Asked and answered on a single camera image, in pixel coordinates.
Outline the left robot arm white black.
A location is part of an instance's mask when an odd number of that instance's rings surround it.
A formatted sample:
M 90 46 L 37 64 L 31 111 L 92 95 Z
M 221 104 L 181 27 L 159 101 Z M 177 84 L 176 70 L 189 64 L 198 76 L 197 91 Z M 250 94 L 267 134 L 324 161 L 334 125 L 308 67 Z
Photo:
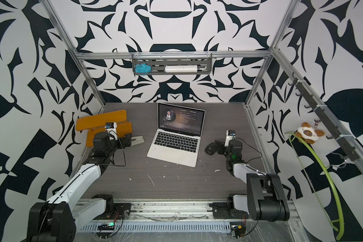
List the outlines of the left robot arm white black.
M 96 195 L 80 208 L 76 204 L 88 188 L 110 166 L 114 153 L 132 145 L 132 135 L 119 137 L 114 130 L 96 134 L 93 149 L 79 171 L 55 195 L 35 203 L 29 212 L 26 241 L 72 242 L 77 231 L 100 215 L 116 220 L 120 216 L 112 195 Z

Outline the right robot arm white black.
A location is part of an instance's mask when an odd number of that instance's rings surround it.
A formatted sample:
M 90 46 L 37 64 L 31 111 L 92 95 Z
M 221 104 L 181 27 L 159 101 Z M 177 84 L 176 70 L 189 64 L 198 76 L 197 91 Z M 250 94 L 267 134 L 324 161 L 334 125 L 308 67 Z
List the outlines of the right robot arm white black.
M 226 203 L 211 203 L 215 218 L 250 218 L 254 221 L 288 221 L 290 211 L 283 186 L 278 175 L 262 172 L 249 165 L 242 158 L 243 145 L 248 145 L 241 138 L 226 142 L 210 143 L 205 152 L 224 155 L 226 169 L 234 177 L 246 184 L 246 194 L 230 194 Z

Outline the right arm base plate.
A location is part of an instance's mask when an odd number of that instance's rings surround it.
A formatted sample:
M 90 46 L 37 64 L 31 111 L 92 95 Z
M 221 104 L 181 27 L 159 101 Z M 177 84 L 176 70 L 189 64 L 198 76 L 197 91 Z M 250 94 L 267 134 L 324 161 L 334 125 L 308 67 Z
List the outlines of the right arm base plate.
M 229 208 L 227 203 L 214 202 L 210 203 L 214 219 L 248 219 L 249 215 L 245 211 Z

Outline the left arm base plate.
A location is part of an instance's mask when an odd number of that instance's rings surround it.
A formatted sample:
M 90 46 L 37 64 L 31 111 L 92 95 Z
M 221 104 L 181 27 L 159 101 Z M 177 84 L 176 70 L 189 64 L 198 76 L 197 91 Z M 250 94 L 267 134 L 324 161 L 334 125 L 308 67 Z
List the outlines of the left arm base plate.
M 109 204 L 106 206 L 106 211 L 101 216 L 105 219 L 111 219 L 114 221 L 122 220 L 125 216 L 130 215 L 131 207 L 131 203 Z

